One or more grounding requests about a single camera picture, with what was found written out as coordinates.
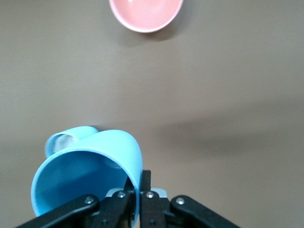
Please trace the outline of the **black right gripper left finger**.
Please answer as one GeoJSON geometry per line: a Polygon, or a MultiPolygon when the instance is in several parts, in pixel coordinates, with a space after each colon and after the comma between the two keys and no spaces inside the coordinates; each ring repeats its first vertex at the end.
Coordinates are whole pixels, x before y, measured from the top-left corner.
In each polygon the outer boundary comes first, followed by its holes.
{"type": "Polygon", "coordinates": [[[83,195],[16,228],[132,228],[134,187],[111,189],[103,200],[83,195]]]}

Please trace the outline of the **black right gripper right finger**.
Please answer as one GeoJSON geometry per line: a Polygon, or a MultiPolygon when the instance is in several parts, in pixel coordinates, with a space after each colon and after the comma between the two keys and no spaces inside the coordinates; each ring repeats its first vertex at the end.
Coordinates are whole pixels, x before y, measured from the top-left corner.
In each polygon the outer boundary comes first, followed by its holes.
{"type": "Polygon", "coordinates": [[[151,171],[142,171],[140,228],[240,228],[186,195],[171,200],[163,189],[151,187],[151,171]]]}

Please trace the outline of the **blue cup holding paper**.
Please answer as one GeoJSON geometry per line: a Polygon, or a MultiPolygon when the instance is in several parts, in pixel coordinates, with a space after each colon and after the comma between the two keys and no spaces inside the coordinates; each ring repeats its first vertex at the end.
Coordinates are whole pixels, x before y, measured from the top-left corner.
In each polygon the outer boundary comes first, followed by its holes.
{"type": "Polygon", "coordinates": [[[79,126],[79,127],[75,127],[75,128],[71,128],[71,129],[59,132],[59,133],[55,133],[55,134],[51,135],[45,143],[45,156],[46,156],[46,158],[48,158],[48,157],[52,156],[53,154],[55,154],[55,153],[53,153],[54,141],[61,134],[71,135],[71,136],[77,138],[78,141],[80,141],[97,132],[98,132],[98,130],[95,127],[79,126]]]}

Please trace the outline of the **pink bowl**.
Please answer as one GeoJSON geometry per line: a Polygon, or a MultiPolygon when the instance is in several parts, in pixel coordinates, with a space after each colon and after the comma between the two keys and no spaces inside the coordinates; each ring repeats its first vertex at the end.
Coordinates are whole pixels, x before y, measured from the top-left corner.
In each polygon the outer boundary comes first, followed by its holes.
{"type": "Polygon", "coordinates": [[[115,18],[126,28],[153,33],[169,25],[178,15],[184,0],[109,0],[115,18]]]}

